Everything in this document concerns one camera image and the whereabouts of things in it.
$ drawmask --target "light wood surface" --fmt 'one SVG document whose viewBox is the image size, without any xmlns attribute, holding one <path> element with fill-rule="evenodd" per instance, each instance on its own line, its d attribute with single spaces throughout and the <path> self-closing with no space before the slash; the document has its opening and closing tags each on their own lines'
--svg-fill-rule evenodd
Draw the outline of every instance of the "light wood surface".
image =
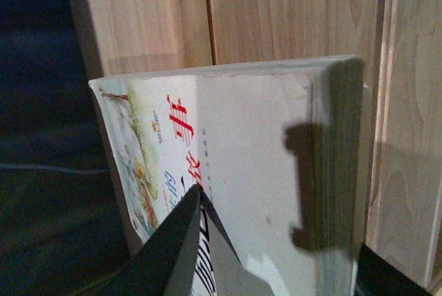
<svg viewBox="0 0 442 296">
<path fill-rule="evenodd" d="M 441 223 L 442 0 L 385 0 L 367 243 L 423 286 Z"/>
<path fill-rule="evenodd" d="M 377 87 L 378 0 L 210 0 L 215 62 L 360 55 Z"/>
<path fill-rule="evenodd" d="M 70 0 L 70 4 L 89 79 L 212 64 L 206 0 Z M 106 131 L 97 115 L 134 255 L 140 240 L 128 220 Z"/>
</svg>

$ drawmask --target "white book cover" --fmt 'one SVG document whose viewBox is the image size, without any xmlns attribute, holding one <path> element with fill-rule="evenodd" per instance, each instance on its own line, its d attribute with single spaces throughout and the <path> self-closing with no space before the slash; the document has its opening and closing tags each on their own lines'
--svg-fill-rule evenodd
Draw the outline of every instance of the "white book cover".
<svg viewBox="0 0 442 296">
<path fill-rule="evenodd" d="M 355 66 L 348 66 L 354 63 L 356 71 L 352 70 Z M 352 259 L 337 255 L 342 249 L 333 242 L 324 251 L 321 246 L 313 250 L 327 232 L 319 224 L 328 218 L 318 211 L 330 210 L 320 207 L 324 200 L 317 192 L 330 185 L 317 184 L 321 179 L 317 170 L 324 169 L 323 179 L 332 179 L 335 176 L 329 171 L 338 168 L 332 163 L 317 165 L 334 155 L 342 157 L 323 145 L 331 141 L 329 134 L 335 134 L 329 130 L 346 122 L 338 121 L 342 116 L 336 113 L 346 112 L 350 121 L 354 119 L 355 124 L 348 125 L 354 130 L 347 134 L 356 132 L 357 146 L 361 70 L 355 59 L 334 58 L 91 81 L 128 213 L 140 239 L 148 241 L 186 190 L 199 184 L 213 202 L 244 269 L 268 283 L 274 295 L 338 295 L 337 290 L 349 291 Z M 346 86 L 344 75 L 337 72 L 348 73 L 349 84 L 361 86 L 361 90 L 335 88 Z M 352 104 L 356 105 L 344 107 L 349 102 L 335 101 L 334 92 L 343 100 L 353 95 L 356 101 Z M 313 140 L 316 137 L 320 145 Z M 356 179 L 355 166 L 349 166 L 349 173 L 354 174 L 350 179 Z M 344 184 L 341 190 L 354 196 L 350 185 Z M 302 239 L 297 231 L 306 230 L 320 231 L 305 232 Z M 338 258 L 332 264 L 343 271 L 327 275 L 325 269 L 332 258 Z M 214 284 L 228 283 L 215 280 L 215 276 L 216 271 Z M 197 275 L 194 281 L 195 296 L 228 295 L 213 290 L 205 294 Z M 329 292 L 326 284 L 332 285 Z"/>
</svg>

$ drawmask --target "wood grain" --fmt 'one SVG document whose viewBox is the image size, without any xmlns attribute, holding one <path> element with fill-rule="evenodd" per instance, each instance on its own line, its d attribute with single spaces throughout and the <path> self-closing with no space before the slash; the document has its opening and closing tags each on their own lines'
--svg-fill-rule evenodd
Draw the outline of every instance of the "wood grain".
<svg viewBox="0 0 442 296">
<path fill-rule="evenodd" d="M 70 0 L 70 4 L 89 79 L 212 64 L 206 0 Z M 141 244 L 128 220 L 106 131 L 97 115 L 134 255 Z"/>
<path fill-rule="evenodd" d="M 377 87 L 378 0 L 210 0 L 215 62 L 360 55 Z"/>
<path fill-rule="evenodd" d="M 441 224 L 442 0 L 385 0 L 367 243 L 429 286 Z"/>
</svg>

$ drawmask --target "black object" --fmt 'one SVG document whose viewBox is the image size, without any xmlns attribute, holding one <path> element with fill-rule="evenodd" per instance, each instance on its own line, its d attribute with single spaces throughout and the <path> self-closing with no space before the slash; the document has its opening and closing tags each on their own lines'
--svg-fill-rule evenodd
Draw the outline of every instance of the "black object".
<svg viewBox="0 0 442 296">
<path fill-rule="evenodd" d="M 140 253 L 98 295 L 190 295 L 198 251 L 201 207 L 235 253 L 215 208 L 201 187 L 195 185 Z"/>
<path fill-rule="evenodd" d="M 215 208 L 201 187 L 195 185 L 155 231 L 140 253 L 98 295 L 190 295 L 199 245 L 201 207 L 238 258 Z M 430 294 L 363 244 L 354 296 L 384 295 Z"/>
<path fill-rule="evenodd" d="M 365 244 L 358 260 L 355 296 L 431 296 Z"/>
</svg>

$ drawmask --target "book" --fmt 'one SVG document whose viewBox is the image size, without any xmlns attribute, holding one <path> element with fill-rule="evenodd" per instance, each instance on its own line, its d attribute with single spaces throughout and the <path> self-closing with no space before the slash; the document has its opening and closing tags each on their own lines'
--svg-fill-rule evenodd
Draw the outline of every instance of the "book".
<svg viewBox="0 0 442 296">
<path fill-rule="evenodd" d="M 197 184 L 274 295 L 351 295 L 362 73 L 343 56 L 92 80 L 141 240 Z M 228 295 L 215 267 L 193 295 Z"/>
</svg>

